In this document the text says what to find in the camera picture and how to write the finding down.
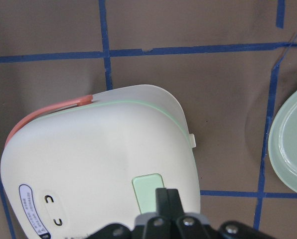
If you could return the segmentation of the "green plate near right arm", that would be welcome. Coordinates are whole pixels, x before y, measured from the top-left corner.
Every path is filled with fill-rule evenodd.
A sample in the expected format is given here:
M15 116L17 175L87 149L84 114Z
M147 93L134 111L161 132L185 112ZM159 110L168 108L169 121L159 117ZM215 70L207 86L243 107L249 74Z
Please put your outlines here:
M285 101L273 120L268 152L276 175L297 193L297 91Z

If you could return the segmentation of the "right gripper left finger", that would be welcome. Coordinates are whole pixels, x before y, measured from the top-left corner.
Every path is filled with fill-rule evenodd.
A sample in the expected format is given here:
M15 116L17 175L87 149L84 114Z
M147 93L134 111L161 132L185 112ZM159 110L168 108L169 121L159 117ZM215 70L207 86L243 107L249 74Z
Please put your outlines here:
M163 217L168 216L168 195L166 188L157 188L155 190L156 213Z

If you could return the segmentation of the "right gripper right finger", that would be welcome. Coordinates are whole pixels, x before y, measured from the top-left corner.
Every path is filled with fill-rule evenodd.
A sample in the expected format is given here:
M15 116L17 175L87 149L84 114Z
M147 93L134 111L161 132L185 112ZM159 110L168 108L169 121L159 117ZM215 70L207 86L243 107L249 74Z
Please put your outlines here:
M183 207L179 192L177 189L167 189L169 213L171 217L180 217L183 215Z

